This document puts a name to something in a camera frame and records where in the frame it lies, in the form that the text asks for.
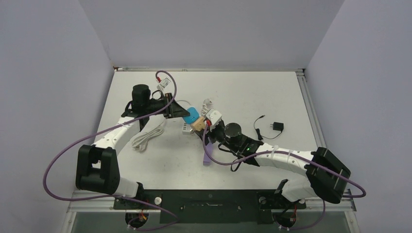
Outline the blue plug cube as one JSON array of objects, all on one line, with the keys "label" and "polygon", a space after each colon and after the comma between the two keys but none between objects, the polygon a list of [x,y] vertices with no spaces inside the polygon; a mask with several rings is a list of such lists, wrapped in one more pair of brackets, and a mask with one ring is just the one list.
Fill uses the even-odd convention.
[{"label": "blue plug cube", "polygon": [[200,115],[195,107],[189,107],[187,111],[189,112],[189,116],[183,117],[183,120],[186,124],[190,125],[194,123],[200,117]]}]

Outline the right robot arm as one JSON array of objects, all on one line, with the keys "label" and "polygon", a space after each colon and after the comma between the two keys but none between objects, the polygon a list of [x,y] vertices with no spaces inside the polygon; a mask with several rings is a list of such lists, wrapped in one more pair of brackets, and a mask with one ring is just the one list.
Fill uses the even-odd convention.
[{"label": "right robot arm", "polygon": [[275,193],[275,203],[281,208],[312,197],[333,204],[340,203],[343,198],[351,172],[324,147],[315,151],[280,148],[244,135],[237,123],[225,125],[219,122],[212,129],[207,124],[206,130],[201,132],[206,142],[224,146],[241,162],[257,167],[270,166],[302,176],[302,180],[294,182],[287,179],[281,190]]}]

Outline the white power strip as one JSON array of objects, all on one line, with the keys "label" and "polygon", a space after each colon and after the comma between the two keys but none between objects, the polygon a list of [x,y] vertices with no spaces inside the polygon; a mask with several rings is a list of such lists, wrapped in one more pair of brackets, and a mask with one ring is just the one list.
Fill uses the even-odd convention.
[{"label": "white power strip", "polygon": [[193,134],[193,128],[189,124],[184,122],[183,126],[182,126],[182,134],[183,135],[192,135]]}]

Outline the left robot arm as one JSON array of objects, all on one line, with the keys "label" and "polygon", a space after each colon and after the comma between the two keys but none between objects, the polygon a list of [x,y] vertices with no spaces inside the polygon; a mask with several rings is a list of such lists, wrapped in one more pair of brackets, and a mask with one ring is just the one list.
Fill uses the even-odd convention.
[{"label": "left robot arm", "polygon": [[188,117],[190,113],[173,100],[171,93],[161,94],[160,98],[154,99],[147,85],[135,85],[132,89],[132,99],[127,103],[117,127],[94,144],[79,148],[76,187],[97,193],[125,196],[125,201],[131,208],[142,207],[145,196],[138,191],[141,185],[120,175],[117,156],[153,115],[163,115],[168,119]]}]

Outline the orange plug cube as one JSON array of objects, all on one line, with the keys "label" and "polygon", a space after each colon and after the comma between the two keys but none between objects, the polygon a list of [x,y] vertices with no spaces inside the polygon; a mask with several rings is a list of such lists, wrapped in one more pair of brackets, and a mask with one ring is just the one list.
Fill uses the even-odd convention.
[{"label": "orange plug cube", "polygon": [[205,117],[200,116],[198,119],[196,119],[193,123],[190,124],[190,127],[193,129],[194,132],[200,132],[201,130],[204,130],[206,128],[205,124]]}]

